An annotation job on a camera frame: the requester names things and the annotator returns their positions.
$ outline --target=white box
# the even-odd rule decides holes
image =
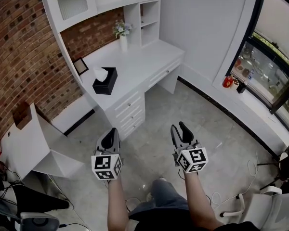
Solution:
[[[208,162],[206,148],[182,150],[178,156],[177,162],[185,173],[201,171]]]
[[[122,168],[119,154],[92,156],[92,171],[99,180],[115,180]]]

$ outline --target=jeans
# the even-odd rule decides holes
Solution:
[[[170,182],[157,179],[152,183],[153,200],[139,204],[129,215],[155,208],[188,210],[187,200],[180,196]]]

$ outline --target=baseboard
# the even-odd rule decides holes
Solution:
[[[227,116],[229,116],[233,121],[235,121],[240,127],[242,127],[250,136],[252,136],[268,153],[272,155],[272,157],[279,161],[278,155],[272,151],[272,149],[255,134],[249,127],[247,127],[240,119],[238,119],[234,114],[232,114],[229,110],[227,110],[225,107],[220,105],[218,102],[216,102],[213,98],[211,98],[209,95],[205,94],[203,91],[189,83],[187,80],[183,79],[182,77],[178,76],[178,81],[185,84],[187,87],[192,89],[193,91],[197,92],[200,96],[208,100],[211,104],[216,106],[218,109],[223,111]]]
[[[85,114],[78,122],[76,122],[73,126],[71,126],[67,131],[63,134],[65,136],[69,135],[72,131],[74,131],[78,126],[80,126],[85,120],[87,120],[90,116],[92,116],[95,111],[92,109],[87,114]]]

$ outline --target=gray floor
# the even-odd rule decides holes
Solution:
[[[174,147],[170,127],[178,125],[179,121],[185,122],[207,149],[209,163],[199,176],[209,197],[219,192],[224,201],[244,192],[253,180],[248,161],[257,163],[256,153],[259,161],[271,161],[270,154],[245,130],[181,82],[177,82],[173,95],[158,85],[154,86],[145,94],[145,109],[146,121],[121,143],[121,157],[124,158],[121,177],[126,199],[137,197],[144,201],[151,182],[158,177],[165,177],[186,198],[184,181],[179,178],[171,155]],[[101,117],[101,112],[96,112],[68,136],[75,144],[75,152],[86,163],[85,167],[72,179],[55,178],[92,231],[107,230],[107,189],[91,170],[95,143],[109,128]],[[249,165],[254,173],[253,164]],[[248,198],[257,192],[276,174],[274,167],[262,166],[245,196]],[[220,202],[217,195],[214,201]],[[219,214],[236,211],[238,202],[232,199],[220,206],[212,204],[212,207],[218,219],[227,223],[229,219],[220,218]],[[69,222],[69,215],[64,215]],[[83,230],[81,228],[74,226],[71,230]]]

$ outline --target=black tissue box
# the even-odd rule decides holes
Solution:
[[[246,85],[244,83],[239,83],[239,86],[237,87],[236,90],[238,93],[242,93],[245,91],[245,89],[246,89]]]
[[[115,67],[102,68],[108,71],[108,75],[103,82],[95,79],[93,89],[95,90],[96,94],[110,95],[118,77],[117,70]]]

